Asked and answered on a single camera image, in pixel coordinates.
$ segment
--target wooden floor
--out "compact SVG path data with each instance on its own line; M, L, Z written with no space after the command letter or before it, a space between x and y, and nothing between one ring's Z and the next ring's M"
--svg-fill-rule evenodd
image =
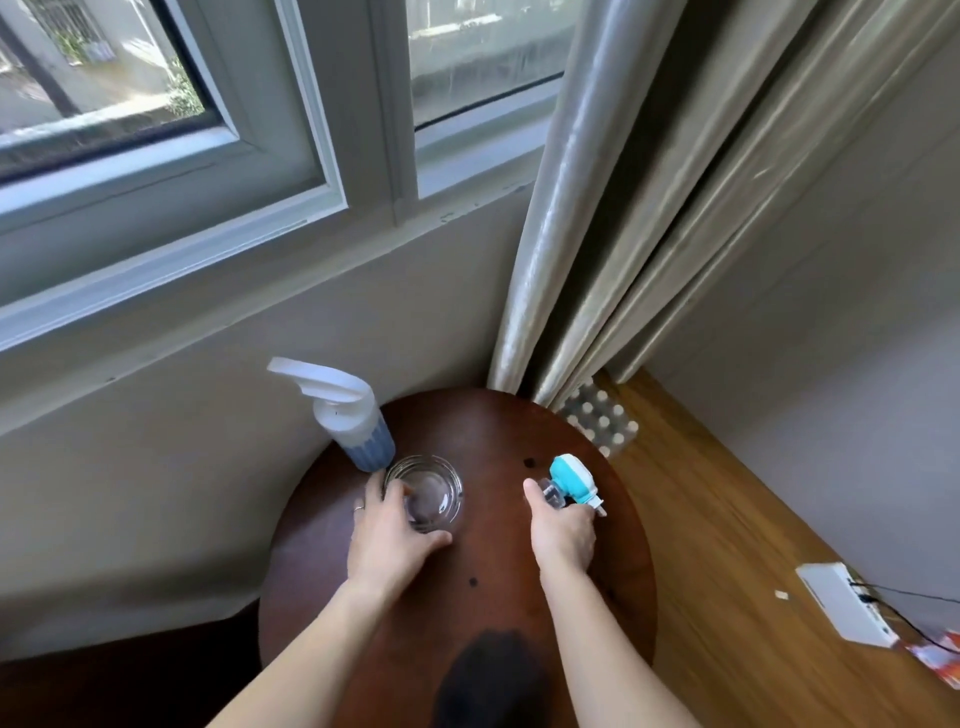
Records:
M610 386L640 424L613 465L657 570L654 667L705 726L960 725L908 653L833 631L794 569L840 559L804 522L651 377Z

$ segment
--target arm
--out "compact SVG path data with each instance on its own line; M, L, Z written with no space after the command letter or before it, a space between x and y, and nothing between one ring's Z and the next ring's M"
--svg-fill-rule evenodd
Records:
M322 728L329 725L360 655L381 618L420 571L449 545L446 531L420 534L403 508L403 484L383 472L367 482L353 512L347 581L316 619L213 719L209 728ZM357 506L364 505L358 501Z
M555 510L535 480L525 480L523 490L533 515L530 536L540 583L582 728L697 726L636 653L587 576L595 540L593 509L570 505Z

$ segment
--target gray curtain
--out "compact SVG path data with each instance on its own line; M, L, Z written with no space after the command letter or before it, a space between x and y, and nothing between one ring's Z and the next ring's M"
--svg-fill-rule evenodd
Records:
M608 363L629 378L955 29L958 6L588 0L488 386L558 408Z

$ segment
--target brown table top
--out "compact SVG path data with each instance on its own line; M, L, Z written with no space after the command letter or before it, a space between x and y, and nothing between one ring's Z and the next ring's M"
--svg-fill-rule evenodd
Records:
M553 458L564 452L579 457L593 473L609 515L595 522L589 573L631 642L651 662L657 633L654 572L643 527L623 484L575 428L511 395L436 390L393 401L383 414L397 458L445 458L463 479L464 501L451 528L453 546L430 557L384 619L350 681L337 725L429 725L438 688L458 656L474 666L476 659L483 662L464 651L488 630L501 638L519 637L529 650L517 653L509 639L504 646L488 634L480 652L508 661L513 669L532 656L548 686L549 724L576 725L530 548L522 482L547 476ZM331 446L287 503L260 597L264 665L320 613L347 578L352 506L366 480L340 448ZM500 675L494 683L507 679L503 669L494 672ZM504 690L502 685L474 687L497 694ZM482 695L474 699L490 703Z

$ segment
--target window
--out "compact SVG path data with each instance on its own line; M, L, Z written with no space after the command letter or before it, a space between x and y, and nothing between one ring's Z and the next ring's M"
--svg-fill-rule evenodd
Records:
M0 352L529 183L580 2L0 0Z
M26 0L31 14L71 65L112 61L115 56L96 30L82 0ZM117 3L110 10L117 12Z
M418 129L564 72L581 0L407 0Z
M0 101L0 183L220 121L150 5L102 0L98 7L127 49L119 58L78 0L8 3L21 26L28 13L46 38L0 21L0 36L19 47L14 57L28 60ZM64 62L55 62L45 39Z

